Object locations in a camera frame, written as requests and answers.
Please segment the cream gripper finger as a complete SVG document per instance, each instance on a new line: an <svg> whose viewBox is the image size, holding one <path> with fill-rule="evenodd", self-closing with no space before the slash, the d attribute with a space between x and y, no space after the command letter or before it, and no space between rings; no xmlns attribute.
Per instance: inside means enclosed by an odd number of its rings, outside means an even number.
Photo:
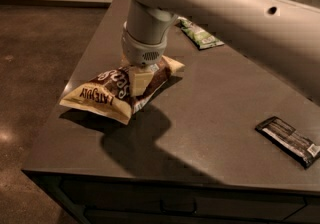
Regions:
<svg viewBox="0 0 320 224"><path fill-rule="evenodd" d="M129 82L130 82L130 95L140 96L142 95L154 76L154 71L150 66L137 67L132 66L129 68Z"/></svg>

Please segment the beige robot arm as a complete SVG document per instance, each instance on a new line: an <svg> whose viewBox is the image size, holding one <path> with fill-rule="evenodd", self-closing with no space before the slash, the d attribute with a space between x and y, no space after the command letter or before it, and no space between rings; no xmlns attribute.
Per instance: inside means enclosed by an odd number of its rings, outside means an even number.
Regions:
<svg viewBox="0 0 320 224"><path fill-rule="evenodd" d="M131 0L122 45L129 63L158 62L183 16L320 102L320 10L289 0Z"/></svg>

